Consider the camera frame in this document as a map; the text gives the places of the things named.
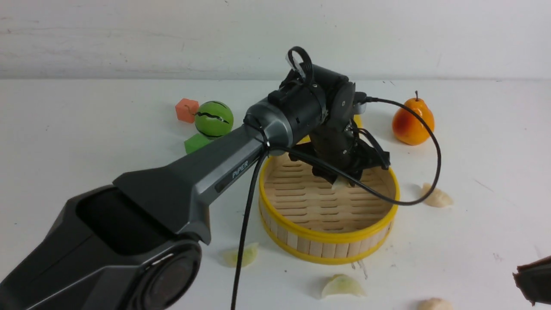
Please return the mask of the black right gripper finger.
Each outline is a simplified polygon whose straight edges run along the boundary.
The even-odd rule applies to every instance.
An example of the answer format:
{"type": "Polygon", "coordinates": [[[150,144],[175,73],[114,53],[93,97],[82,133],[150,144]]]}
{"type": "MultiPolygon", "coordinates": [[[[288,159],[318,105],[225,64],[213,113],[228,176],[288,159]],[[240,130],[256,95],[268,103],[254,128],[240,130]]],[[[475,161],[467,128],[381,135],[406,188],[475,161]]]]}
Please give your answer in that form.
{"type": "Polygon", "coordinates": [[[350,178],[348,179],[348,184],[350,185],[350,187],[354,188],[356,186],[356,183],[352,181],[352,179],[360,181],[363,170],[347,171],[347,174],[350,176],[350,178]]]}

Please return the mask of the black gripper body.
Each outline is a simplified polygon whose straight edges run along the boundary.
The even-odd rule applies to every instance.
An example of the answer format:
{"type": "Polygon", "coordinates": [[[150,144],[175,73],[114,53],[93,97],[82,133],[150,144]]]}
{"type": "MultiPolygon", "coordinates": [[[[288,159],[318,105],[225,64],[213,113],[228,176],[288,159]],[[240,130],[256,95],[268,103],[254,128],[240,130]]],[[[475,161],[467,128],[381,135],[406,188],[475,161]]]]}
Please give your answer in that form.
{"type": "Polygon", "coordinates": [[[347,171],[390,168],[390,154],[384,151],[374,137],[357,127],[346,131],[349,120],[342,129],[317,124],[314,120],[291,118],[293,139],[289,158],[304,161],[312,167],[324,167],[342,176],[347,171]],[[306,135],[311,141],[297,145],[306,135]]]}

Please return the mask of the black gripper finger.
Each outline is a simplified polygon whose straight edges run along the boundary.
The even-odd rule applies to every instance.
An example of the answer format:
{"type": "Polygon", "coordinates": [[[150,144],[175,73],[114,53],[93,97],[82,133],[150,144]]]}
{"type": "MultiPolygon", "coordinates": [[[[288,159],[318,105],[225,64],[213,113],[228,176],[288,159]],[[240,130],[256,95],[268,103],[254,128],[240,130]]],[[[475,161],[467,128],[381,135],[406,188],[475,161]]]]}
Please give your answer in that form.
{"type": "Polygon", "coordinates": [[[337,172],[325,169],[324,167],[312,167],[312,174],[316,177],[324,179],[331,185],[333,185],[340,177],[340,174],[337,172]]]}

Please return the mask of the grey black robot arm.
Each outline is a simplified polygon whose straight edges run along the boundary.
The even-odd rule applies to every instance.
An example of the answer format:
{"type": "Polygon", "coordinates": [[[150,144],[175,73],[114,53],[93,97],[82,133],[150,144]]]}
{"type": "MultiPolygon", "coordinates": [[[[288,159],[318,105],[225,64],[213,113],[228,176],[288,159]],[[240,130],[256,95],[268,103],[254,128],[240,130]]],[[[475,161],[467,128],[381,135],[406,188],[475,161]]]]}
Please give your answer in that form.
{"type": "Polygon", "coordinates": [[[189,289],[209,244],[209,206],[267,151],[358,179],[390,166],[362,143],[353,116],[367,100],[348,77],[318,65],[289,72],[244,123],[164,167],[130,171],[67,201],[45,239],[1,282],[3,310],[165,310],[189,289]]]}

